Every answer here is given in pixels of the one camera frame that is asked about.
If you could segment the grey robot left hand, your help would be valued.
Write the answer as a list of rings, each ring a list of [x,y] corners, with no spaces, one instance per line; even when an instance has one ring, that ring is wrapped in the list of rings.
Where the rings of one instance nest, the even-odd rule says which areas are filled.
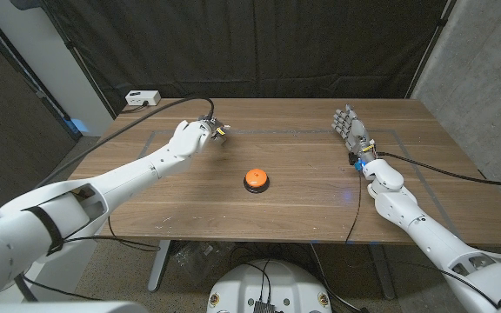
[[[198,121],[206,123],[211,129],[210,140],[217,144],[222,145],[226,140],[226,134],[230,129],[229,124],[224,124],[220,122],[216,117],[206,117],[202,116],[198,118]]]

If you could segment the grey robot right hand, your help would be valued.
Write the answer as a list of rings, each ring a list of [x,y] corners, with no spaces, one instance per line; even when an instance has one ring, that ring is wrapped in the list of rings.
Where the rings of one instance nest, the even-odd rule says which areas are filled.
[[[344,139],[350,165],[363,168],[377,159],[375,141],[349,104],[344,110],[336,110],[331,127]]]

